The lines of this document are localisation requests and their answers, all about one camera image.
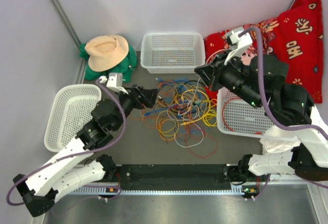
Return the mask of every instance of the gray floor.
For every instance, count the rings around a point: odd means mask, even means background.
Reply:
[[[240,196],[120,196],[104,203],[69,195],[49,211],[44,224],[316,224],[307,186],[268,186],[255,202]]]
[[[198,79],[195,74],[150,74],[139,65],[133,73],[132,82],[126,86],[138,84],[145,88],[155,88],[158,84],[156,77],[164,80],[182,77]],[[140,117],[139,111],[136,110],[132,115]],[[216,127],[209,128],[208,134],[218,140],[217,151],[206,159],[200,159],[187,149],[179,147],[174,141],[163,141],[157,130],[149,129],[144,123],[128,118],[127,131],[122,140],[106,153],[111,155],[117,164],[235,164],[245,154],[259,154],[262,151],[258,138],[226,135]],[[216,142],[206,137],[201,145],[193,147],[192,150],[205,156],[215,147]]]

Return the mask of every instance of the white laundry basket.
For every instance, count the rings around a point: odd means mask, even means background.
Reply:
[[[149,33],[143,37],[140,63],[151,74],[194,73],[205,64],[199,33]]]
[[[222,88],[217,95],[217,127],[222,133],[255,138],[274,138],[278,140],[294,141],[297,137],[293,133],[285,133],[285,137],[264,135],[265,131],[273,126],[272,121],[264,115],[264,108],[254,108],[242,99],[234,99],[237,96],[228,89]],[[223,122],[224,119],[231,131]]]
[[[90,84],[62,88],[52,105],[44,143],[52,152],[64,148],[75,134],[92,119],[91,111],[101,99],[99,87]]]

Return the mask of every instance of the tangled wires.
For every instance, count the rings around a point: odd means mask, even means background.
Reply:
[[[216,127],[216,102],[210,100],[205,91],[205,85],[199,80],[161,80],[156,105],[152,111],[140,111],[141,118],[150,129],[157,129],[161,139],[175,141],[182,148],[189,150],[199,158],[206,158],[214,154],[218,147],[218,141],[210,137],[206,130]],[[199,156],[190,148],[203,143],[204,138],[209,137],[216,141],[216,148],[206,156]],[[198,142],[190,143],[189,139]]]

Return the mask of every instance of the red cloth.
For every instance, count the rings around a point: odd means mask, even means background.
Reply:
[[[323,24],[321,0],[296,0],[292,8],[278,17],[258,24],[244,25],[244,29],[257,26],[262,32],[263,53],[275,54],[290,68],[287,83],[304,86],[316,103],[322,103],[323,75]],[[206,56],[220,49],[227,49],[225,30],[209,35],[205,40]],[[256,35],[251,33],[253,46],[242,56],[244,64],[249,64],[257,54]],[[216,98],[216,92],[209,92]]]

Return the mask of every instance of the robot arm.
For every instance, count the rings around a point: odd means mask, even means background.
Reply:
[[[111,74],[107,87],[119,93],[119,103],[127,117],[133,109],[152,108],[157,99],[158,89],[147,90],[134,85],[121,87],[119,74]],[[86,123],[74,138],[46,164],[46,167],[17,185],[24,204],[33,217],[47,212],[57,201],[71,191],[88,183],[103,180],[110,182],[115,175],[116,164],[108,155],[102,155],[83,168],[71,171],[79,162],[91,156],[92,150],[102,148],[112,139],[123,123],[122,114],[116,103],[110,99],[99,101],[91,112],[92,120]],[[88,154],[68,157],[75,153]],[[13,181],[18,182],[24,175],[19,174]]]
[[[239,37],[241,31],[243,28],[228,33],[230,49],[216,55],[211,63],[195,68],[195,73],[211,91],[225,87],[257,108],[262,106],[258,57],[255,56],[249,66],[242,63],[241,55],[249,46],[251,36],[246,33]],[[269,100],[269,109],[274,118],[284,126],[316,125],[321,131],[328,133],[328,126],[321,119],[306,89],[285,83],[288,64],[271,55],[264,55],[263,58],[265,96]],[[328,180],[327,139],[313,126],[293,132],[301,141],[300,146],[272,155],[245,155],[238,167],[228,170],[228,178],[231,181],[247,181],[254,175],[289,173],[308,180]]]

